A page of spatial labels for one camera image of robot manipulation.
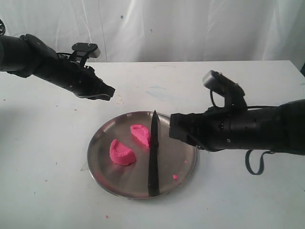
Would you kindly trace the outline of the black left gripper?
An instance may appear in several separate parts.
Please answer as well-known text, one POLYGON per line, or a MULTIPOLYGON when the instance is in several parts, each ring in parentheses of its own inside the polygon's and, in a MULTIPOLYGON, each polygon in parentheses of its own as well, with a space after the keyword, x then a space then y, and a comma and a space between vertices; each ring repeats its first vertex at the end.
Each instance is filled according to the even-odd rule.
POLYGON ((67 77, 69 91, 78 97, 109 101, 115 93, 115 88, 102 82, 92 67, 86 66, 78 72, 69 73, 67 77))

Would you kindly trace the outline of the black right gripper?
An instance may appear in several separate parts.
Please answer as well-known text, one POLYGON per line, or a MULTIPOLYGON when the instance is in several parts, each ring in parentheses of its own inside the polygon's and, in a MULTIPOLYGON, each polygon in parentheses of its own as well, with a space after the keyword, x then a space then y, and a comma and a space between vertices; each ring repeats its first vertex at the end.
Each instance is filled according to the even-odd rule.
POLYGON ((210 152, 232 149, 232 115, 215 107, 204 113, 171 114, 169 137, 210 152))

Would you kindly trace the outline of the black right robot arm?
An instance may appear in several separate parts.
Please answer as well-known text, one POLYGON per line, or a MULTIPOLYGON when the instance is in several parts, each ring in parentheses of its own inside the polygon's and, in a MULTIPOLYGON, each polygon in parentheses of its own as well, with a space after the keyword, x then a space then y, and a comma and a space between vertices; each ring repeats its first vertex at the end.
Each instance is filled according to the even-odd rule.
POLYGON ((238 112, 210 107, 201 114, 172 114, 169 137, 210 152, 245 149, 304 155, 305 102, 238 112))

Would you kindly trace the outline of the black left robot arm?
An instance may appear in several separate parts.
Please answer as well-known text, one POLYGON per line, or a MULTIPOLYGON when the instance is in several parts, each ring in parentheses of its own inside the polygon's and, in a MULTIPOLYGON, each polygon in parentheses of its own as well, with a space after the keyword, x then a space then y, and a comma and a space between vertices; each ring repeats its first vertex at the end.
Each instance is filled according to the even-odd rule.
POLYGON ((55 52, 34 35, 20 37, 1 35, 0 70, 22 78, 34 75, 72 92, 79 98, 109 101, 115 89, 98 78, 86 65, 89 58, 98 58, 95 43, 78 42, 72 53, 55 52))

